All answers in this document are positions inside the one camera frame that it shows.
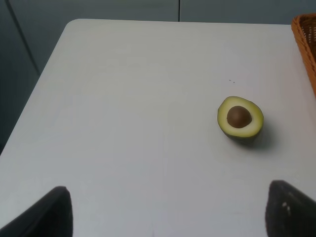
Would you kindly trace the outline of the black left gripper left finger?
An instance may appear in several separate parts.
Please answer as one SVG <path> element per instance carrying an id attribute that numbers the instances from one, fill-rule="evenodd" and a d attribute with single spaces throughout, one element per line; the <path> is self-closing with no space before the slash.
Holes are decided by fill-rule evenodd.
<path id="1" fill-rule="evenodd" d="M 57 186 L 0 229 L 2 237 L 71 237 L 73 209 L 70 192 Z"/>

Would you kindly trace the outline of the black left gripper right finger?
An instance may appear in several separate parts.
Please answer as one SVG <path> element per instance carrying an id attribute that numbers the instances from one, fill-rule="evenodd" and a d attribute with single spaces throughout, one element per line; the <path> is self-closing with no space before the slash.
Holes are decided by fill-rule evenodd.
<path id="1" fill-rule="evenodd" d="M 316 201 L 283 180 L 269 186 L 265 211 L 268 237 L 314 237 Z"/>

